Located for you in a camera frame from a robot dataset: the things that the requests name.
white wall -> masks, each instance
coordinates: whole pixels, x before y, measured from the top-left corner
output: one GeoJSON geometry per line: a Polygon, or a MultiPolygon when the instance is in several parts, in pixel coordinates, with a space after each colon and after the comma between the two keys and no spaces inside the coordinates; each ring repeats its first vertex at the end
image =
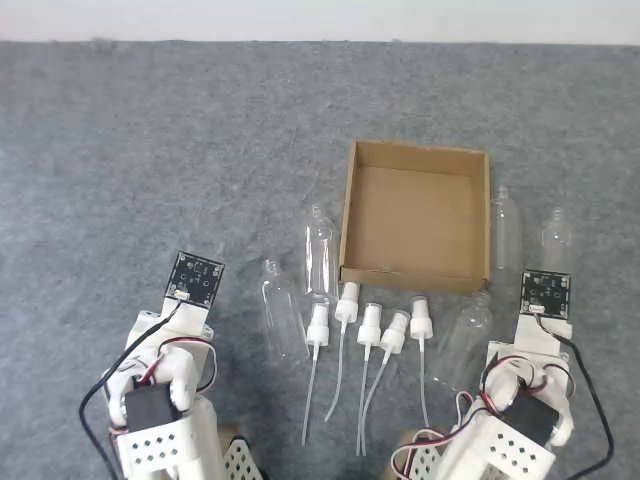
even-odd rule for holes
{"type": "Polygon", "coordinates": [[[640,0],[0,0],[0,38],[640,45],[640,0]]]}

open cardboard box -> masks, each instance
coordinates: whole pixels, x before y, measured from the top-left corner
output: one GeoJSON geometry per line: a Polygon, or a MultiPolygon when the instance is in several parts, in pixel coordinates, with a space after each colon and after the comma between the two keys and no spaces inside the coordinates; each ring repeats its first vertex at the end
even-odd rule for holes
{"type": "Polygon", "coordinates": [[[490,279],[489,159],[483,152],[356,140],[340,280],[472,293],[490,279]]]}

gray carpet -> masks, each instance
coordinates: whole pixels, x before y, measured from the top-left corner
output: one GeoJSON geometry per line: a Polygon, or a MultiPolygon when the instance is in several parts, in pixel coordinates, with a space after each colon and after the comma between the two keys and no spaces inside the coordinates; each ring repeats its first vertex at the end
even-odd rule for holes
{"type": "MultiPolygon", "coordinates": [[[[209,318],[220,420],[241,426],[274,479],[376,477],[400,433],[420,425],[417,346],[407,343],[374,398],[363,459],[354,456],[356,330],[329,424],[335,329],[321,353],[304,449],[309,366],[273,373],[259,330],[261,259],[273,255],[297,274],[301,205],[323,202],[339,221],[356,137],[488,151],[495,183],[513,186],[524,210],[530,265],[542,218],[555,204],[567,208],[578,237],[575,340],[618,441],[614,462],[590,478],[634,478],[638,79],[636,48],[0,44],[2,478],[106,478],[76,408],[137,312],[160,308],[180,248],[228,266],[209,318]]],[[[365,288],[362,300],[406,308],[409,297],[365,288]]],[[[431,298],[441,332],[461,297],[431,298]]],[[[508,330],[503,322],[496,336],[508,330]]],[[[576,430],[557,451],[553,479],[605,450],[576,375],[576,430]]],[[[435,392],[429,405],[436,425],[453,422],[435,392]]],[[[99,399],[90,413],[102,435],[99,399]]]]}

transparent bottle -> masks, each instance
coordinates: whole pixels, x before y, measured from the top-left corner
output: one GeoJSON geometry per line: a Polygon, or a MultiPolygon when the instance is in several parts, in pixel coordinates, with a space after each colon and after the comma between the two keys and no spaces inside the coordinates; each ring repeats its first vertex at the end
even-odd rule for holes
{"type": "Polygon", "coordinates": [[[277,262],[265,260],[261,279],[265,337],[272,361],[295,365],[309,358],[302,316],[291,283],[277,262]]]}
{"type": "Polygon", "coordinates": [[[542,227],[542,269],[572,273],[573,232],[565,211],[556,207],[542,227]]]}
{"type": "Polygon", "coordinates": [[[314,204],[305,226],[305,294],[338,297],[338,241],[333,223],[314,204]]]}
{"type": "Polygon", "coordinates": [[[522,222],[509,189],[498,187],[493,202],[493,272],[490,291],[496,333],[513,338],[522,281],[522,222]]]}
{"type": "Polygon", "coordinates": [[[454,391],[476,390],[485,365],[493,319],[489,294],[477,292],[455,318],[429,361],[430,378],[454,391]]]}
{"type": "Polygon", "coordinates": [[[520,275],[522,272],[520,209],[513,198],[509,196],[509,189],[504,185],[498,187],[498,195],[494,201],[493,211],[496,270],[520,275]]]}

spray pump cap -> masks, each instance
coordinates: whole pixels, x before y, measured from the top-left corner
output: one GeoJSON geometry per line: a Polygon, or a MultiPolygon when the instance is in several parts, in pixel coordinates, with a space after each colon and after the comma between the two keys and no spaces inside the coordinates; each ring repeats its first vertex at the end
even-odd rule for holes
{"type": "Polygon", "coordinates": [[[342,297],[336,305],[335,318],[339,322],[353,323],[358,318],[358,292],[360,285],[347,282],[342,289],[342,297]]]}
{"type": "Polygon", "coordinates": [[[427,298],[414,297],[411,303],[411,338],[419,340],[433,337],[433,324],[429,316],[427,298]]]}
{"type": "Polygon", "coordinates": [[[358,330],[358,343],[360,345],[378,345],[380,343],[380,317],[382,306],[378,303],[367,303],[364,309],[362,325],[358,330]]]}
{"type": "Polygon", "coordinates": [[[329,303],[317,302],[311,309],[311,322],[307,327],[307,344],[329,345],[329,303]]]}
{"type": "Polygon", "coordinates": [[[403,310],[396,310],[391,325],[384,331],[380,346],[387,352],[398,354],[404,345],[404,333],[409,325],[410,316],[403,310]]]}

